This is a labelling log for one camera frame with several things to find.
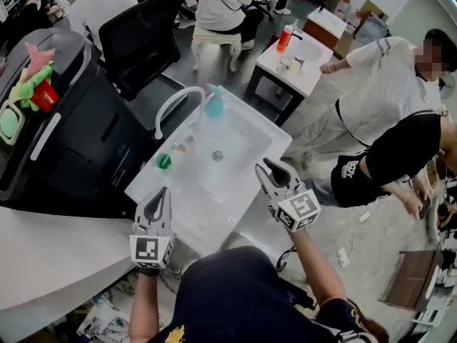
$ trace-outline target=gray floor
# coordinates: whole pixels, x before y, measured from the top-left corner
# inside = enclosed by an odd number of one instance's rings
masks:
[[[295,19],[299,19],[302,25],[307,14],[315,9],[315,6],[307,1],[289,0],[288,8],[293,11],[292,16],[275,16],[273,23],[267,19],[263,20],[255,47],[241,54],[236,73],[232,74],[229,71],[229,48],[211,45],[203,48],[199,71],[192,70],[192,28],[176,31],[181,59],[167,69],[166,73],[187,86],[203,86],[207,82],[221,84],[243,99],[255,60],[269,42],[271,35]],[[363,73],[357,71],[323,76],[315,92],[302,103],[283,128],[289,133],[304,128],[316,120],[350,85],[357,85],[358,80],[362,79]],[[185,104],[188,110],[194,105]],[[259,106],[257,109],[270,117],[271,113],[266,108]],[[301,176],[328,177],[336,157],[340,154],[335,148],[335,144],[330,143],[325,149],[317,149],[312,153],[309,159],[310,167],[306,171],[301,169]],[[284,228],[267,212],[267,205],[265,196],[259,194],[240,221],[237,231],[275,260],[291,243]],[[371,216],[364,223],[360,223],[358,217],[367,210]],[[396,266],[398,252],[429,248],[425,226],[414,222],[406,214],[403,206],[396,199],[389,197],[369,207],[324,207],[318,220],[308,230],[341,276],[348,295],[360,304],[368,317],[376,319],[388,329],[392,342],[397,342],[410,329],[410,320],[414,314],[389,307],[378,299],[388,286]],[[341,268],[336,260],[336,252],[341,247],[346,248],[351,260],[346,268]],[[303,281],[303,272],[296,257],[290,258],[286,273]]]

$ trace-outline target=orange bottle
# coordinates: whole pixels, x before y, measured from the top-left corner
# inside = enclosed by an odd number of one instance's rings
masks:
[[[284,52],[286,50],[286,47],[291,40],[292,33],[293,27],[291,25],[286,25],[278,42],[278,52]]]

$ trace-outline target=white sink basin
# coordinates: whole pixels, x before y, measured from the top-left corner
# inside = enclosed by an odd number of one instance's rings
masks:
[[[312,41],[304,39],[298,44],[296,54],[302,55],[306,61],[315,62],[322,55],[322,50]]]
[[[139,203],[148,193],[168,187],[171,227],[201,256],[217,251],[257,195],[255,163],[264,157],[279,159],[291,143],[290,136],[275,124],[222,90],[222,117],[205,116],[189,125],[199,115],[197,108],[126,189]],[[190,135],[194,140],[188,144]],[[181,143],[186,152],[179,156],[172,148]],[[169,169],[157,167],[159,154],[171,154]]]

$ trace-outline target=green cloth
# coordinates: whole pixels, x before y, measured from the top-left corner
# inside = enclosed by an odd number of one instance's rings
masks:
[[[31,110],[32,111],[39,111],[40,110],[40,107],[37,106],[34,102],[32,102],[30,99],[27,99],[27,98],[23,98],[19,101],[19,103],[21,104],[21,108],[29,108],[31,107]]]
[[[17,84],[16,95],[21,100],[22,108],[25,108],[23,106],[22,99],[30,99],[34,95],[35,87],[40,85],[43,80],[45,80],[45,79],[49,80],[51,78],[51,74],[52,74],[53,70],[54,70],[54,62],[50,61],[50,62],[48,62],[48,64],[43,66],[43,69],[41,69],[39,72],[37,72],[35,75],[33,75],[25,83]]]

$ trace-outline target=hand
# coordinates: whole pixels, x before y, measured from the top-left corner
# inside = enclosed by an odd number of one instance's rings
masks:
[[[416,193],[409,191],[406,197],[402,200],[406,212],[419,221],[419,212],[422,210],[422,202],[417,197]]]
[[[321,65],[320,69],[324,74],[332,74],[337,71],[335,64],[332,62],[327,62],[326,64]]]
[[[423,182],[421,182],[421,180],[419,180],[416,177],[413,177],[411,179],[411,185],[413,186],[414,193],[416,193],[422,201],[431,199],[431,194],[433,193],[433,190],[429,185],[424,184]]]

